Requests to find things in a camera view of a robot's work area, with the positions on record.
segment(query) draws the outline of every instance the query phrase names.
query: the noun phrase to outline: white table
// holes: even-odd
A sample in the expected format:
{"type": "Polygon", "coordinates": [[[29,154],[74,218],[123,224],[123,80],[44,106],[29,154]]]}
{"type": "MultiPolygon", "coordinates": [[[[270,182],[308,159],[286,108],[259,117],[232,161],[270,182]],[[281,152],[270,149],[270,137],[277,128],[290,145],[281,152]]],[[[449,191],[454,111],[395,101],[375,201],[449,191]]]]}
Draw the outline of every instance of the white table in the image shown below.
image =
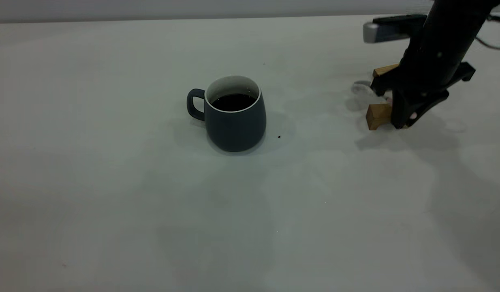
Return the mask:
{"type": "Polygon", "coordinates": [[[0,25],[0,292],[500,292],[500,52],[370,132],[350,86],[408,44],[372,18],[0,25]],[[243,155],[185,107],[228,74],[268,111],[243,155]]]}

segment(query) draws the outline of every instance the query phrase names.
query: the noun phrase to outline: dark liquid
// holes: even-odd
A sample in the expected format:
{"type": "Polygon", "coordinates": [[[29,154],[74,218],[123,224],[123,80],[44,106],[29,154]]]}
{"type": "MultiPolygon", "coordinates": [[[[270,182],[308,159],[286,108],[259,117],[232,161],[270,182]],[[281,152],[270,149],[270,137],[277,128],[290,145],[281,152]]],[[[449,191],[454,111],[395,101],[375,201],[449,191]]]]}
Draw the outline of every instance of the dark liquid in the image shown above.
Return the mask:
{"type": "Polygon", "coordinates": [[[226,112],[235,112],[250,107],[255,98],[246,94],[231,94],[218,98],[212,103],[213,107],[226,112]]]}

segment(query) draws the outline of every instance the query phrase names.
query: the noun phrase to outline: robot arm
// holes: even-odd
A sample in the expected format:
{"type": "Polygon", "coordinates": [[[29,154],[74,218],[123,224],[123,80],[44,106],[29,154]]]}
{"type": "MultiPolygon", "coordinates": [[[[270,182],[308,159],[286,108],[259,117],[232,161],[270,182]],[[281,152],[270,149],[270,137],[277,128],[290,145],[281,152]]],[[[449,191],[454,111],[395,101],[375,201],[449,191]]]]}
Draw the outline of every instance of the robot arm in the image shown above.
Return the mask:
{"type": "Polygon", "coordinates": [[[393,91],[391,124],[411,126],[448,98],[447,88],[469,81],[475,69],[463,57],[500,0],[435,0],[428,14],[375,19],[363,26],[367,43],[410,38],[400,66],[376,77],[379,96],[393,91]],[[410,119],[417,113],[416,119],[410,119]]]}

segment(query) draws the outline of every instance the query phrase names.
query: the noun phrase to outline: mug handle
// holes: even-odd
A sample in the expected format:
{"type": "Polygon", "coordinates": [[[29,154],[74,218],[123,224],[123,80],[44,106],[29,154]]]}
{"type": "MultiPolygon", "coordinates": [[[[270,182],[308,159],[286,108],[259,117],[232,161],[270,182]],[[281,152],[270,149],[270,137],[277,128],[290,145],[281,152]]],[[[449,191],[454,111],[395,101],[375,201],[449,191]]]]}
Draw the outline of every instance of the mug handle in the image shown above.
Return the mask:
{"type": "Polygon", "coordinates": [[[190,116],[192,116],[193,118],[197,118],[198,120],[205,120],[205,113],[198,111],[194,107],[194,103],[192,103],[192,99],[194,97],[205,99],[205,90],[193,89],[187,95],[187,111],[189,111],[190,116]]]}

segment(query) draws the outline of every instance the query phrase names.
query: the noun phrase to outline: mug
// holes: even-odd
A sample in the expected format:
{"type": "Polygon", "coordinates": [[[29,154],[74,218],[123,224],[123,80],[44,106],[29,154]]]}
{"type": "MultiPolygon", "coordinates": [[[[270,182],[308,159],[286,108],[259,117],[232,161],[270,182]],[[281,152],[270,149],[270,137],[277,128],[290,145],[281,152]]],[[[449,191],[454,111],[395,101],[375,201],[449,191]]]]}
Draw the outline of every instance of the mug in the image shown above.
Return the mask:
{"type": "Polygon", "coordinates": [[[248,150],[265,134],[263,93],[254,81],[244,76],[219,78],[207,91],[191,90],[187,95],[187,111],[193,118],[205,121],[210,139],[225,151],[248,150]],[[204,100],[203,112],[194,107],[194,97],[204,100]]]}

